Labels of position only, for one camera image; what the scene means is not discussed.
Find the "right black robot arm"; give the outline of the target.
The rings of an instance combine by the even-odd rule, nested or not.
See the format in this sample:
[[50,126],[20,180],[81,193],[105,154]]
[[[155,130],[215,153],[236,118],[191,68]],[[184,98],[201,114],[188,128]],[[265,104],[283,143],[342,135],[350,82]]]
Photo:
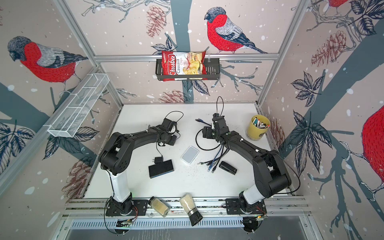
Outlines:
[[213,139],[227,149],[238,153],[250,162],[253,168],[254,184],[239,194],[241,209],[249,212],[257,202],[270,198],[288,188],[291,177],[277,151],[267,151],[245,140],[235,131],[219,132],[219,127],[204,127],[203,138]]

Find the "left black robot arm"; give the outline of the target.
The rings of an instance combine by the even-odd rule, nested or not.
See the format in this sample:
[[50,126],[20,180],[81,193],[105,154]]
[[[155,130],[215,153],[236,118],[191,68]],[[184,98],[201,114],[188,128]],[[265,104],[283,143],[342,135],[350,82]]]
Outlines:
[[131,162],[133,151],[147,144],[158,144],[159,146],[174,146],[179,131],[169,132],[167,129],[156,126],[147,130],[133,133],[121,134],[115,132],[105,144],[99,162],[101,168],[107,171],[112,189],[113,203],[123,211],[132,208],[132,192],[128,186],[126,170]]

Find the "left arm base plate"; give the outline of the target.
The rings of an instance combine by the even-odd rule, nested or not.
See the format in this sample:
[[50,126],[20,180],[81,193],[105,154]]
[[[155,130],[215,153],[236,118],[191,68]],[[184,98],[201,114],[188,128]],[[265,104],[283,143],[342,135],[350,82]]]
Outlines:
[[106,207],[107,217],[145,216],[148,208],[148,200],[133,199],[119,203],[114,199],[109,200]]

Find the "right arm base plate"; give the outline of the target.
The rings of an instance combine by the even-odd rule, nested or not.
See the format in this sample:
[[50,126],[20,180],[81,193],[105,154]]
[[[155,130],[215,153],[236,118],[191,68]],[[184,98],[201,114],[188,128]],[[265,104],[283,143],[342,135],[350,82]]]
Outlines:
[[243,199],[225,199],[222,208],[226,209],[228,215],[266,215],[267,210],[264,201],[258,201],[252,205]]

